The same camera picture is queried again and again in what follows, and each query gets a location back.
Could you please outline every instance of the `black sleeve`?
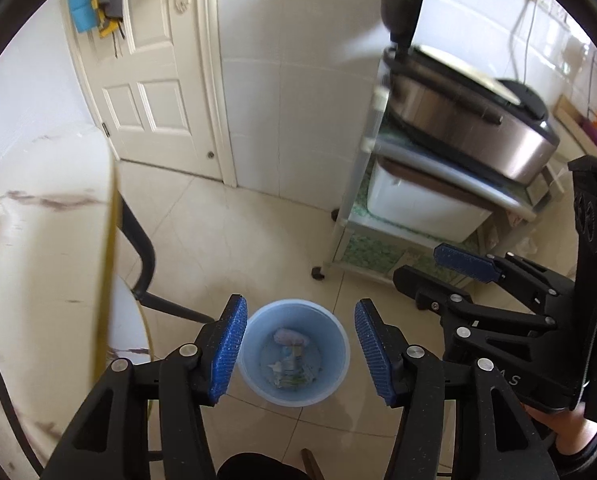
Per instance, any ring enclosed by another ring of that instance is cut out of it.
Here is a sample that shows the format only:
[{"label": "black sleeve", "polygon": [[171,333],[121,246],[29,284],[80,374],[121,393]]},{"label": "black sleeve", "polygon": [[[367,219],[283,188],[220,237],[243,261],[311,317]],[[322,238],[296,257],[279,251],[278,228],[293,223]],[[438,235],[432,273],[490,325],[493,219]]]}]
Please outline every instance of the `black sleeve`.
[{"label": "black sleeve", "polygon": [[587,446],[574,455],[562,455],[553,445],[549,454],[563,480],[597,480],[597,434]]}]

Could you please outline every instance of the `white door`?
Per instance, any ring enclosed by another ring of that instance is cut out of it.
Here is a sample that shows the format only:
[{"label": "white door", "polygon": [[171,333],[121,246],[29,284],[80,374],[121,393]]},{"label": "white door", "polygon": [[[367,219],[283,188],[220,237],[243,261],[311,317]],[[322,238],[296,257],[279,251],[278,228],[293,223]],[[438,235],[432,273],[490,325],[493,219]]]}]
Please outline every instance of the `white door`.
[{"label": "white door", "polygon": [[88,83],[120,158],[221,178],[195,0],[124,0],[118,33],[77,34]]}]

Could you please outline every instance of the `blue cloth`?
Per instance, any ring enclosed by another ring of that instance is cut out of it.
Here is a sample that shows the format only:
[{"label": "blue cloth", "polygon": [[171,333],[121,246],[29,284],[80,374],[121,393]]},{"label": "blue cloth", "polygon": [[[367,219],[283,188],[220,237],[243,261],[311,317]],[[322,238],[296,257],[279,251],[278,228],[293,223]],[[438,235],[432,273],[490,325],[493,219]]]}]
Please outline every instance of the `blue cloth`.
[{"label": "blue cloth", "polygon": [[97,27],[96,14],[92,9],[92,0],[67,0],[69,10],[78,32],[85,32]]}]

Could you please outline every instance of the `blue gripper pad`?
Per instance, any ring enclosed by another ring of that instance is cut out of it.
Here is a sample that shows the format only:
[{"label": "blue gripper pad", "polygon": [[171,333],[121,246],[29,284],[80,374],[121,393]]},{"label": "blue gripper pad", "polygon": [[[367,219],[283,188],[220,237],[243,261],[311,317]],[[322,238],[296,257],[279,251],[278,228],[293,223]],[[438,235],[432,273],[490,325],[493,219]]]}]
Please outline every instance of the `blue gripper pad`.
[{"label": "blue gripper pad", "polygon": [[442,267],[456,270],[456,272],[483,283],[497,282],[501,277],[501,271],[493,260],[482,258],[449,244],[441,244],[434,249],[434,261]]},{"label": "blue gripper pad", "polygon": [[227,391],[236,357],[241,347],[241,341],[247,326],[247,301],[245,301],[245,298],[233,294],[227,302],[220,319],[215,323],[210,323],[210,325],[215,325],[211,337],[206,345],[201,343],[200,346],[204,354],[213,352],[211,381],[208,391],[209,400],[213,405]]},{"label": "blue gripper pad", "polygon": [[387,406],[392,406],[396,402],[396,392],[392,384],[392,367],[383,344],[376,333],[370,313],[367,311],[368,308],[372,308],[378,316],[371,301],[369,305],[365,300],[358,301],[354,309],[354,325],[356,326],[356,333],[363,354],[365,354],[369,373],[374,381],[376,393],[385,399]]}]

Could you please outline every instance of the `door frame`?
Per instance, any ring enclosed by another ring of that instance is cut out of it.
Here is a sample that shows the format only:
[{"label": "door frame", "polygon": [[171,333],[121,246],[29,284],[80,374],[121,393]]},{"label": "door frame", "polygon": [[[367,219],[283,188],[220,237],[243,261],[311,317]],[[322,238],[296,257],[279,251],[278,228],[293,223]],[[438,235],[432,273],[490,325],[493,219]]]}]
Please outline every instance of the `door frame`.
[{"label": "door frame", "polygon": [[[227,109],[225,105],[225,93],[223,89],[223,69],[220,57],[220,40],[218,37],[218,0],[196,0],[191,5],[190,16],[192,20],[197,21],[198,41],[200,44],[200,62],[203,73],[203,86],[205,88],[206,106],[210,114],[210,125],[214,144],[216,145],[216,155],[218,156],[218,165],[220,166],[223,183],[226,186],[236,187],[236,169],[234,167],[234,155],[232,153],[232,143],[229,139],[229,129],[227,126]],[[76,40],[76,30],[72,24],[72,17],[69,12],[67,0],[60,0],[61,15],[66,32],[69,53],[72,57],[74,70],[78,83],[83,91],[85,102],[92,115],[94,124],[101,130],[102,119],[94,94],[90,87],[83,57]]]}]

